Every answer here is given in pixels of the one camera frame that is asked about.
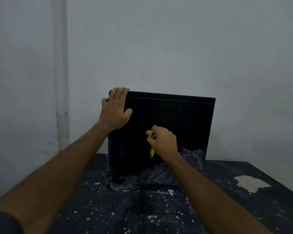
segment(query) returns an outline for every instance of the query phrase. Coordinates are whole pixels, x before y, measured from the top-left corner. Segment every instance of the left hand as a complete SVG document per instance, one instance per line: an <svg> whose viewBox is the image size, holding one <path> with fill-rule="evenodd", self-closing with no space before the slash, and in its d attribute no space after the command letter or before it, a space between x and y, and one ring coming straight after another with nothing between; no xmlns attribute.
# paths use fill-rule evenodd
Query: left hand
<svg viewBox="0 0 293 234"><path fill-rule="evenodd" d="M122 128L130 119L133 110L128 108L124 112L126 95L129 90L130 89L124 87L116 87L113 88L108 99L102 99L102 110L99 123L108 133Z"/></svg>

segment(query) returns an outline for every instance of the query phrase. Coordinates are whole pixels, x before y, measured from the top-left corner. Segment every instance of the hand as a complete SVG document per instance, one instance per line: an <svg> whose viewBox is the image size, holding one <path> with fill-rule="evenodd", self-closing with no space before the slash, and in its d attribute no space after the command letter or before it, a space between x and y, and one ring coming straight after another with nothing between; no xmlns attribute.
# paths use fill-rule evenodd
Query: hand
<svg viewBox="0 0 293 234"><path fill-rule="evenodd" d="M99 123L108 133L122 128L129 121L133 110L128 108L124 112L126 95L129 90L130 89L124 87L116 87L113 88L108 99L102 99L102 110Z"/></svg>
<svg viewBox="0 0 293 234"><path fill-rule="evenodd" d="M152 126L152 131L155 132L156 138L150 136L146 139L155 152L168 164L181 158L178 153L176 136L169 130L160 126Z"/></svg>

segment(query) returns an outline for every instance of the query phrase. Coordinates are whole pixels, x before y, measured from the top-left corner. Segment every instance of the table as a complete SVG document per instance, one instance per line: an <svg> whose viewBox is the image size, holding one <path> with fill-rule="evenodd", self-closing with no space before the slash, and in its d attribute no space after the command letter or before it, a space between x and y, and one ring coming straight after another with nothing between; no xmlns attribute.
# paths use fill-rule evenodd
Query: table
<svg viewBox="0 0 293 234"><path fill-rule="evenodd" d="M293 233L293 192L247 162L206 160L204 175L273 233ZM249 193L237 176L271 185ZM113 191L106 186L106 157L97 154L51 225L53 233L208 233L184 191Z"/></svg>

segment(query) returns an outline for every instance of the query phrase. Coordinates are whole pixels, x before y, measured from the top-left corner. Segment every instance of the dark sleeve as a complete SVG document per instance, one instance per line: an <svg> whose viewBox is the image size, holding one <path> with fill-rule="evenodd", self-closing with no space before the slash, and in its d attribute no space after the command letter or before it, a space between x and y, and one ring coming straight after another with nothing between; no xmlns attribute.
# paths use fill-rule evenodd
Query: dark sleeve
<svg viewBox="0 0 293 234"><path fill-rule="evenodd" d="M24 231L13 215L0 211L0 234L24 234Z"/></svg>

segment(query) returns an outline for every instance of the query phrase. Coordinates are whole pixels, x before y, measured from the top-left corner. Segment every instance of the yellow utility knife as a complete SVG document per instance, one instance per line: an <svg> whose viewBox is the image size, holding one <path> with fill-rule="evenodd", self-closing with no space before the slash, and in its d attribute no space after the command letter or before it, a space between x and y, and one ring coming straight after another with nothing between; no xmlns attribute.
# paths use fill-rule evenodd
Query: yellow utility knife
<svg viewBox="0 0 293 234"><path fill-rule="evenodd" d="M152 130L147 130L147 131L146 131L146 135L147 135L147 136L150 136L152 139L155 139L155 138L156 138L156 136L155 136L155 132L152 131ZM154 154L155 154L155 150L154 150L152 147L150 147L150 149L149 149L149 153L150 153L150 158L153 158L153 156L154 156Z"/></svg>

